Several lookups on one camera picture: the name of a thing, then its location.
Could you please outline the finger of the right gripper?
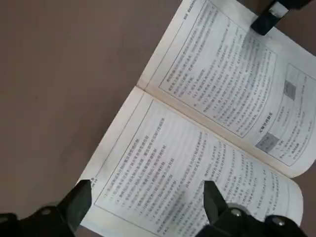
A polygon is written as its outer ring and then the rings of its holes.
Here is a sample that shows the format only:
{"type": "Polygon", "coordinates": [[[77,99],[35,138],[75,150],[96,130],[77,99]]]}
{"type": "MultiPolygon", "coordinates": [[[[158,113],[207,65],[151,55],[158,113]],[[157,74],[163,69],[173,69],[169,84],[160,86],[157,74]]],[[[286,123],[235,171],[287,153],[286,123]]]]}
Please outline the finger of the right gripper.
{"type": "Polygon", "coordinates": [[[301,10],[312,0],[274,0],[251,24],[251,29],[265,36],[291,10],[301,10]]]}

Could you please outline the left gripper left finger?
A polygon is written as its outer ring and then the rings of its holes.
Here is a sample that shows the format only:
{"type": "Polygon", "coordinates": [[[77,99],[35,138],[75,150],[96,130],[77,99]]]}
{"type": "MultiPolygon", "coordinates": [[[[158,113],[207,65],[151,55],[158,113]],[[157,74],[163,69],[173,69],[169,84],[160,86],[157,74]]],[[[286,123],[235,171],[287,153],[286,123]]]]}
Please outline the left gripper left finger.
{"type": "Polygon", "coordinates": [[[73,237],[92,204],[89,179],[80,180],[57,204],[43,206],[19,219],[14,213],[0,215],[2,237],[73,237]]]}

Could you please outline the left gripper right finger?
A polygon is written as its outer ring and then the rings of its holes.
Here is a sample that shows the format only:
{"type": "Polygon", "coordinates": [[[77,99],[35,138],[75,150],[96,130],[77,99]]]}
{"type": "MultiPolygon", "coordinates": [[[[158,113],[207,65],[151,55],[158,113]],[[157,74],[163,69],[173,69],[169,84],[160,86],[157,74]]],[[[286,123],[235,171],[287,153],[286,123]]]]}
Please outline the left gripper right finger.
{"type": "Polygon", "coordinates": [[[197,237],[305,237],[304,231],[291,219],[266,216],[255,219],[245,207],[226,203],[215,182],[204,181],[203,206],[209,223],[197,237]]]}

